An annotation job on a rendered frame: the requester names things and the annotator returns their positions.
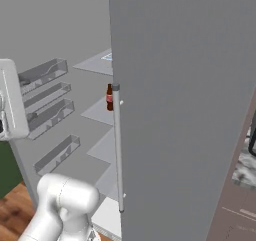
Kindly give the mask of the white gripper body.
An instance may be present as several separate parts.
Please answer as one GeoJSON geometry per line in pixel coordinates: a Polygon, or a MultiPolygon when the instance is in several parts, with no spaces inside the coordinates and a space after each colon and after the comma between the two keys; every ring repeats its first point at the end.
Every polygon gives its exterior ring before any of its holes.
{"type": "Polygon", "coordinates": [[[16,65],[11,59],[0,59],[0,141],[22,139],[28,135],[16,65]]]}

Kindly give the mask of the brown bottle with red label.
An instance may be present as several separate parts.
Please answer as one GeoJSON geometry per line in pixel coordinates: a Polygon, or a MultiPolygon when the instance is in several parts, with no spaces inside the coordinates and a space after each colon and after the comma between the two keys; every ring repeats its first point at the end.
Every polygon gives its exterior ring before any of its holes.
{"type": "Polygon", "coordinates": [[[106,92],[106,103],[107,103],[107,110],[113,111],[113,91],[112,91],[112,84],[109,83],[106,92]]]}

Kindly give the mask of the grey fridge door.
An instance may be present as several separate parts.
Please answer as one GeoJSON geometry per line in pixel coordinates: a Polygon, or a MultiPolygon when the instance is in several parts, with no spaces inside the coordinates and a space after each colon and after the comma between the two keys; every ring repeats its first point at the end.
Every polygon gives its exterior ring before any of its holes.
{"type": "Polygon", "coordinates": [[[109,0],[123,241],[206,241],[256,88],[256,0],[109,0]]]}

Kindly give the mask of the green cabinet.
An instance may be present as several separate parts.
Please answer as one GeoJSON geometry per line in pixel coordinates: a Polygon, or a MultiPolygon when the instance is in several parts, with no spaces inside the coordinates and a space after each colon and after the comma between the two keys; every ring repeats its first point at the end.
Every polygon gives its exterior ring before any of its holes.
{"type": "Polygon", "coordinates": [[[6,141],[0,141],[0,198],[5,197],[22,180],[11,146],[6,141]]]}

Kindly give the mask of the white freezer drawer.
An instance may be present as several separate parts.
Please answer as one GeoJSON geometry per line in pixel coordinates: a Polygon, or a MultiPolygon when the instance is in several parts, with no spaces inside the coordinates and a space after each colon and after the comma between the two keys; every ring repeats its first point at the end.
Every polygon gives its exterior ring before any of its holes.
{"type": "Polygon", "coordinates": [[[113,241],[122,241],[118,202],[106,197],[92,216],[94,228],[113,241]]]}

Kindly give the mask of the brown cabinet run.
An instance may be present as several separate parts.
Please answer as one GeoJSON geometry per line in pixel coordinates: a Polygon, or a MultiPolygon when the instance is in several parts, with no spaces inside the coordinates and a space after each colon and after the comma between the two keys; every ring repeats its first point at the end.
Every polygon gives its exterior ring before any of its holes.
{"type": "Polygon", "coordinates": [[[256,241],[256,157],[248,151],[256,88],[206,241],[256,241]]]}

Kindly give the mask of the clear door bin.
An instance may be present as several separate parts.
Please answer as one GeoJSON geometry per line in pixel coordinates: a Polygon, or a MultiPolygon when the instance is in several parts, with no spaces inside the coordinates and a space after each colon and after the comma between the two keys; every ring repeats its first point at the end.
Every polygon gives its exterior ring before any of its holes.
{"type": "Polygon", "coordinates": [[[71,90],[69,83],[60,82],[24,102],[27,111],[35,111],[63,96],[71,90]]]}
{"type": "Polygon", "coordinates": [[[68,73],[67,61],[55,58],[18,74],[23,95],[68,73]]]}
{"type": "Polygon", "coordinates": [[[30,133],[27,138],[30,140],[37,139],[74,111],[74,102],[71,99],[62,98],[33,113],[29,113],[30,133]]]}
{"type": "Polygon", "coordinates": [[[66,160],[80,145],[81,143],[79,136],[69,135],[34,164],[35,172],[39,176],[51,173],[64,160],[66,160]]]}

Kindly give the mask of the black curved object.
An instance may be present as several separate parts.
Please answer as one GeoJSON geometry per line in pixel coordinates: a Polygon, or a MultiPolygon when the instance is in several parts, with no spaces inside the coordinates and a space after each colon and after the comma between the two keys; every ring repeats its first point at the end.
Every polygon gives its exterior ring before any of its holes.
{"type": "Polygon", "coordinates": [[[250,140],[248,145],[248,151],[254,157],[256,157],[256,150],[254,149],[255,143],[256,143],[256,110],[251,123],[250,140]]]}

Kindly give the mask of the grey freezer door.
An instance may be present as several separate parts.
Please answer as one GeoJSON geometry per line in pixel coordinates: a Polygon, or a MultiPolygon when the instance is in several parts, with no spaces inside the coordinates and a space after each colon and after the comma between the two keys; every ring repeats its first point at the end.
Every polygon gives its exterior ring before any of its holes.
{"type": "MultiPolygon", "coordinates": [[[[66,18],[54,12],[53,0],[0,0],[0,58],[13,60],[18,74],[55,58],[66,60],[68,65],[75,56],[74,47],[68,41],[68,25],[66,18]]],[[[69,135],[81,136],[74,75],[68,70],[67,74],[25,95],[21,93],[24,104],[60,82],[69,83],[71,90],[50,103],[62,98],[71,99],[75,111],[35,140],[26,137],[9,141],[34,203],[38,202],[36,186],[41,178],[35,172],[34,164],[69,135]]],[[[53,172],[74,177],[76,154],[77,149],[53,172]]]]}

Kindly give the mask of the grey freezer shelf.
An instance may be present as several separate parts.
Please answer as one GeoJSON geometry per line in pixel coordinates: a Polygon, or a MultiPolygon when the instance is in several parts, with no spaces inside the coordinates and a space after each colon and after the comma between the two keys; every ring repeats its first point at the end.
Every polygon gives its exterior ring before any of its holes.
{"type": "Polygon", "coordinates": [[[81,116],[108,125],[114,124],[113,112],[107,110],[106,100],[104,97],[85,110],[81,116]]]}
{"type": "Polygon", "coordinates": [[[85,61],[74,65],[75,69],[91,71],[104,75],[113,75],[112,61],[102,60],[101,58],[109,53],[112,53],[111,49],[107,49],[85,61]]]}
{"type": "Polygon", "coordinates": [[[111,128],[88,152],[88,155],[102,161],[113,163],[115,161],[115,137],[111,128]]]}
{"type": "Polygon", "coordinates": [[[114,164],[111,164],[107,168],[104,174],[96,182],[95,186],[102,195],[105,195],[113,200],[118,200],[117,173],[116,166],[114,164]]]}

